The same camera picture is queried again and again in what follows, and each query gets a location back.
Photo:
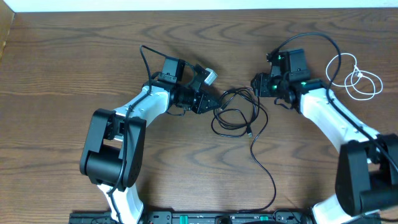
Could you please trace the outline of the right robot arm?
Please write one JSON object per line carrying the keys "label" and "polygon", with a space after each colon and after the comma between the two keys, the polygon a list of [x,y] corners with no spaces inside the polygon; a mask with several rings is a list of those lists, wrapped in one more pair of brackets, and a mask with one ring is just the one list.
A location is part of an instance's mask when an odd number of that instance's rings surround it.
{"label": "right robot arm", "polygon": [[335,194],[315,204],[301,223],[379,223],[379,211],[397,206],[397,135],[381,135],[312,79],[302,49],[267,55],[269,73],[251,81],[259,97],[284,100],[314,122],[339,153]]}

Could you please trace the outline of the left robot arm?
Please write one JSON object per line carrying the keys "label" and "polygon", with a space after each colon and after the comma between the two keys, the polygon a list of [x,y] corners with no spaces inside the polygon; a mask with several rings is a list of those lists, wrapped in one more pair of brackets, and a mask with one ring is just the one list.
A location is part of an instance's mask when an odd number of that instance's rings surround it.
{"label": "left robot arm", "polygon": [[217,74],[195,65],[193,79],[183,84],[188,62],[166,57],[162,71],[149,75],[141,92],[119,108],[98,109],[90,121],[80,160],[80,172],[104,193],[117,223],[138,223],[144,211],[136,180],[141,171],[146,129],[171,106],[206,113],[221,106],[203,89]]}

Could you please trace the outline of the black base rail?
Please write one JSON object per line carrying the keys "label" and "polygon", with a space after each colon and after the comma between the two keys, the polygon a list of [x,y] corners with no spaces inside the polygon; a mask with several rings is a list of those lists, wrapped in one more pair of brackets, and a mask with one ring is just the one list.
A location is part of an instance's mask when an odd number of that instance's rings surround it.
{"label": "black base rail", "polygon": [[[71,213],[69,224],[111,224],[117,221],[110,212]],[[242,224],[242,223],[314,223],[310,215],[279,210],[274,213],[174,213],[146,212],[138,224]]]}

